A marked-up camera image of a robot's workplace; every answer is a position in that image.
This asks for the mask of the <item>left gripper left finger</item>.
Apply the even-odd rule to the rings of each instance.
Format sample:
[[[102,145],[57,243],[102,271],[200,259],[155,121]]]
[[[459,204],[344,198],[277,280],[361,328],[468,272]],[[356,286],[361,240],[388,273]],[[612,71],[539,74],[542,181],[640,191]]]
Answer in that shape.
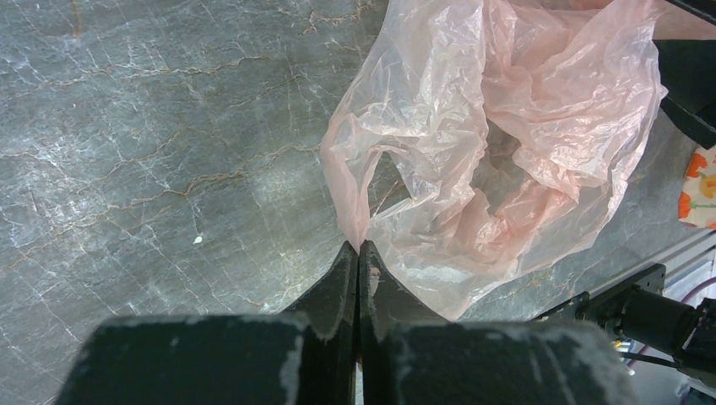
[[[358,256],[273,315],[123,316],[74,360],[59,404],[352,404]]]

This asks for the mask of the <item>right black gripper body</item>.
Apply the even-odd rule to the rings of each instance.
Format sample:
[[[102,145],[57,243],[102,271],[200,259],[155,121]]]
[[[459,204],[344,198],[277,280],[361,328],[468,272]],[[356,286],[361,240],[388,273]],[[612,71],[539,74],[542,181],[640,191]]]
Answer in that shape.
[[[654,32],[661,83],[668,89],[661,108],[704,149],[715,147],[715,2],[658,1]]]

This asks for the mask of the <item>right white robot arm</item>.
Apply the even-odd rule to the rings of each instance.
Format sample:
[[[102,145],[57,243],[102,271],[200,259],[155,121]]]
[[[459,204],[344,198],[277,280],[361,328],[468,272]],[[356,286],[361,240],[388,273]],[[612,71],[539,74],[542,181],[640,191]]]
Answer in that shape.
[[[683,30],[656,42],[662,83],[669,91],[661,108],[710,153],[715,150],[715,3],[672,4],[687,19]],[[642,353],[624,353],[624,358],[674,368],[714,387],[715,301],[705,299],[693,307],[664,297],[665,275],[665,265],[655,263],[596,292],[582,292],[537,318],[592,322],[613,338],[640,342],[672,359]]]

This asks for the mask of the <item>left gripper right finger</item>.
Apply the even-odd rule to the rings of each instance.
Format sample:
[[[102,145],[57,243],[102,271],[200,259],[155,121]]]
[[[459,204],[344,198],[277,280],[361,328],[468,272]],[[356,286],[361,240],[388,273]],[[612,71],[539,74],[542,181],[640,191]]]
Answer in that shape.
[[[584,321],[451,322],[359,253],[367,404],[634,404],[606,335]]]

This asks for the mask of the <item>pink plastic trash bag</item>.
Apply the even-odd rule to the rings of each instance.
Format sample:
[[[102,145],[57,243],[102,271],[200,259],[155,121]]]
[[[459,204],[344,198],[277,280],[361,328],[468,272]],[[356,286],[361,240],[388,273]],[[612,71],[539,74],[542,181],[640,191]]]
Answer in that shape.
[[[655,1],[392,1],[321,143],[340,229],[447,319],[589,248],[666,90]]]

